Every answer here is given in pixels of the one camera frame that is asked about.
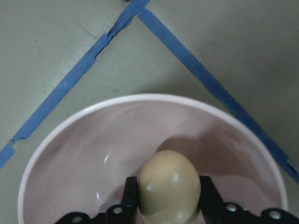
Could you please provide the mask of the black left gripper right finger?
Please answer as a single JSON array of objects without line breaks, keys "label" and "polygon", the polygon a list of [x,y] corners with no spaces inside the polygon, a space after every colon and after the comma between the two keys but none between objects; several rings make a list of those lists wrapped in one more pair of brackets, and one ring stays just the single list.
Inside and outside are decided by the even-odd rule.
[{"label": "black left gripper right finger", "polygon": [[221,223],[223,199],[209,176],[200,176],[201,193],[199,209],[206,224]]}]

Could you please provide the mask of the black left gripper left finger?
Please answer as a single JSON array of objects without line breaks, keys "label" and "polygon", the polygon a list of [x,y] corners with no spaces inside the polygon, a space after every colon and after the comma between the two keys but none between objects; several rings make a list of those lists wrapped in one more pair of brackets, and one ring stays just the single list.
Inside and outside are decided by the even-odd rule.
[{"label": "black left gripper left finger", "polygon": [[135,224],[138,208],[138,184],[137,177],[127,177],[122,194],[121,204],[128,216],[127,224]]}]

